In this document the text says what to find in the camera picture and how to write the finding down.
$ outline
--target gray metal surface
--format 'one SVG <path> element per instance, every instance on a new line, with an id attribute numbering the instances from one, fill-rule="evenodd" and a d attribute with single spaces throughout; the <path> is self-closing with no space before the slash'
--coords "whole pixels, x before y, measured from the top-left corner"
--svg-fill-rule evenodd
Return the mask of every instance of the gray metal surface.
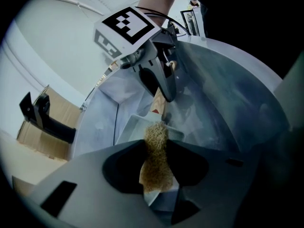
<path id="1" fill-rule="evenodd" d="M 158 197 L 159 194 L 160 194 L 160 192 L 158 190 L 154 190 L 152 192 L 144 193 L 143 194 L 143 199 L 146 201 L 148 206 L 151 206 L 151 204 L 153 204 L 153 202 L 155 201 L 155 199 Z"/>
<path id="2" fill-rule="evenodd" d="M 117 102 L 99 89 L 95 90 L 90 104 L 79 117 L 75 139 L 69 151 L 69 159 L 114 144 L 117 107 Z"/>
<path id="3" fill-rule="evenodd" d="M 248 53 L 224 44 L 223 48 L 229 48 L 228 57 L 216 44 L 224 43 L 199 37 L 179 42 L 179 65 L 195 82 L 198 97 L 205 98 L 216 109 L 209 120 L 216 123 L 221 117 L 220 124 L 224 122 L 228 126 L 239 150 L 246 152 L 289 127 L 272 93 L 279 80 L 273 71 Z M 220 115 L 218 119 L 214 117 L 216 112 Z"/>
<path id="4" fill-rule="evenodd" d="M 180 190 L 184 199 L 194 203 L 200 209 L 199 212 L 173 227 L 234 227 L 241 201 L 255 176 L 260 149 L 252 149 L 243 154 L 217 153 L 215 150 L 179 144 L 203 156 L 208 161 L 209 167 L 207 175 L 197 185 L 185 186 Z M 229 158 L 242 160 L 242 167 L 226 163 Z"/>
<path id="5" fill-rule="evenodd" d="M 185 134 L 184 141 L 218 150 L 237 150 L 233 136 L 210 100 L 179 66 L 175 71 L 177 95 L 167 103 L 165 122 Z M 132 114 L 146 116 L 153 97 L 128 70 L 117 70 L 100 90 L 119 102 L 115 143 Z"/>
<path id="6" fill-rule="evenodd" d="M 155 122 L 162 121 L 162 115 L 148 112 L 145 117 L 138 116 L 138 115 L 131 115 L 130 119 L 128 120 L 126 126 L 123 129 L 122 134 L 120 135 L 117 144 L 134 141 L 143 139 L 145 129 L 147 127 L 152 126 Z M 167 126 L 169 139 L 171 140 L 178 140 L 182 141 L 184 138 L 184 134 L 172 127 Z"/>
<path id="7" fill-rule="evenodd" d="M 294 63 L 275 96 L 280 102 L 292 128 L 304 127 L 304 51 Z"/>
<path id="8" fill-rule="evenodd" d="M 104 148 L 69 161 L 35 187 L 31 200 L 41 205 L 62 181 L 68 181 L 77 186 L 57 217 L 67 224 L 78 228 L 164 227 L 141 194 L 121 193 L 102 174 L 104 161 L 129 145 Z"/>
<path id="9" fill-rule="evenodd" d="M 161 42 L 165 43 L 166 41 L 163 40 L 162 37 L 158 38 Z M 153 39 L 149 39 L 144 43 L 144 50 L 145 54 L 142 57 L 142 59 L 136 63 L 136 65 L 129 70 L 135 74 L 135 77 L 137 78 L 138 82 L 141 82 L 142 86 L 149 91 L 149 89 L 146 87 L 144 83 L 141 81 L 141 74 L 139 71 L 143 70 L 146 72 L 150 72 L 154 75 L 155 79 L 158 82 L 158 86 L 161 89 L 161 92 L 163 96 L 167 99 L 167 101 L 172 101 L 175 97 L 175 92 L 176 92 L 176 86 L 175 86 L 175 80 L 174 80 L 174 75 L 171 74 L 169 76 L 166 76 L 164 73 L 164 65 L 162 65 L 161 61 L 158 58 L 158 50 L 154 43 L 152 42 Z"/>

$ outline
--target cardboard box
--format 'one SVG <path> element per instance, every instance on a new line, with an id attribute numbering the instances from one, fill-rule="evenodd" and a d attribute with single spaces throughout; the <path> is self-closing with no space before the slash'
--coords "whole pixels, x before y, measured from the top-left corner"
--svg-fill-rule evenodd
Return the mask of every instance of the cardboard box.
<path id="1" fill-rule="evenodd" d="M 41 94 L 43 93 L 46 93 L 50 99 L 49 116 L 69 127 L 76 128 L 81 110 L 49 86 L 41 92 Z M 70 144 L 43 132 L 29 122 L 23 122 L 17 140 L 48 155 L 51 159 L 59 158 L 68 161 Z"/>
<path id="2" fill-rule="evenodd" d="M 22 191 L 30 192 L 29 185 L 21 185 L 14 178 L 35 186 L 67 161 L 50 159 L 48 155 L 19 143 L 11 135 L 0 130 L 0 162 L 11 187 L 20 187 Z"/>

